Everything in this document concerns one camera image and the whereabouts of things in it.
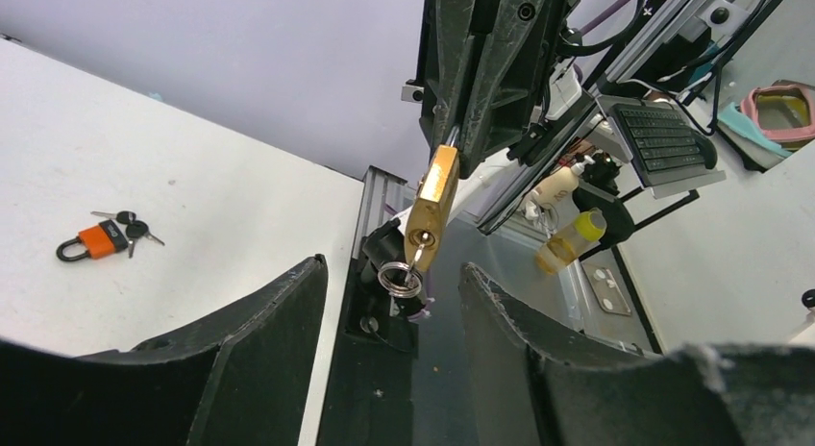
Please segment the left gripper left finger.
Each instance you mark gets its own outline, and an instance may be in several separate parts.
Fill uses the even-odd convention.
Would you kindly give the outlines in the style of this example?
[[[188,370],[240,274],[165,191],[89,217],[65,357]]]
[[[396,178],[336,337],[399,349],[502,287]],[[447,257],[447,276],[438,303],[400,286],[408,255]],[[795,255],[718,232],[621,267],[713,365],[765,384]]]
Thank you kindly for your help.
[[[328,289],[315,255],[127,352],[1,345],[5,445],[294,445]]]

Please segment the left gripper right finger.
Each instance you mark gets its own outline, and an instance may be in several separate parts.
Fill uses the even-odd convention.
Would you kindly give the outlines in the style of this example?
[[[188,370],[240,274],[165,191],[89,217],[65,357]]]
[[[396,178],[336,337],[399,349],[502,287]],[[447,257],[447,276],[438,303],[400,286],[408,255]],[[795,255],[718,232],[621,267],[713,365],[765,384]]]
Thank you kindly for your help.
[[[648,358],[578,333],[473,263],[459,295],[483,445],[810,445],[814,352],[685,346]]]

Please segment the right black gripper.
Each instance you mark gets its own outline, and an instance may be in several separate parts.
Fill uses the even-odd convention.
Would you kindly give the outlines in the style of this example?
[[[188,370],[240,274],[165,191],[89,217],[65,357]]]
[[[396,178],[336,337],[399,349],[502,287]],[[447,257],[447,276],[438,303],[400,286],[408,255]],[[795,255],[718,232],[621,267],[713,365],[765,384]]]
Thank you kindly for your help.
[[[580,0],[424,0],[413,99],[432,149],[463,114],[460,177],[521,140]]]

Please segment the small brass padlock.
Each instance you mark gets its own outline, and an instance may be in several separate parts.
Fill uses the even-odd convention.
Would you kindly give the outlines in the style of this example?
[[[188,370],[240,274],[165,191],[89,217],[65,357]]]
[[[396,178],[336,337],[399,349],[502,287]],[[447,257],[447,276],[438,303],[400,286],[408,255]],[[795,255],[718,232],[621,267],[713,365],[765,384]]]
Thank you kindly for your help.
[[[436,148],[405,225],[406,260],[422,273],[430,269],[440,248],[455,200],[460,176],[459,135],[460,127],[454,125]]]

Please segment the black keys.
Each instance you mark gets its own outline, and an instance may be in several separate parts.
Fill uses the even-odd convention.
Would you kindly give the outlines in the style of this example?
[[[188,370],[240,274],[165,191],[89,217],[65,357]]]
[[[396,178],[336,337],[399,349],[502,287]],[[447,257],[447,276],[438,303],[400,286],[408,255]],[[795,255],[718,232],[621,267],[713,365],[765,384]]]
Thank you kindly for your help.
[[[134,256],[137,243],[143,238],[165,246],[165,242],[155,236],[151,232],[149,225],[140,220],[133,211],[92,211],[91,214],[113,220],[125,227],[125,237],[128,239],[128,257],[130,259]]]

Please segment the orange black padlock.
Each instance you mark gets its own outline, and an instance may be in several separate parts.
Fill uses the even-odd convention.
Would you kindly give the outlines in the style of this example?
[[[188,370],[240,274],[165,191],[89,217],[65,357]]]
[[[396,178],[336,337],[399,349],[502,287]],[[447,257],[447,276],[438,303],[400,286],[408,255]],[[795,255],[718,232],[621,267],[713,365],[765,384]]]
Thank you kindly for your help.
[[[68,250],[82,246],[84,251],[69,255]],[[82,230],[74,238],[61,243],[56,249],[56,257],[63,262],[80,260],[100,260],[118,254],[129,248],[129,239],[116,222],[105,220]]]

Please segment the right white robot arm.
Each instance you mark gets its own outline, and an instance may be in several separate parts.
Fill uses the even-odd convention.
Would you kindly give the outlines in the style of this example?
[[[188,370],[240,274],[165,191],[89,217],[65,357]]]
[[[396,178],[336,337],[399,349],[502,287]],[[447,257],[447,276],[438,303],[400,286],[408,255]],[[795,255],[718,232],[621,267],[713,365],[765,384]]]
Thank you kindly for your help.
[[[374,308],[425,304],[423,277],[447,225],[509,169],[555,159],[558,132],[585,101],[555,99],[567,19],[580,0],[424,0],[415,76],[431,156],[413,203],[367,235],[358,274]]]

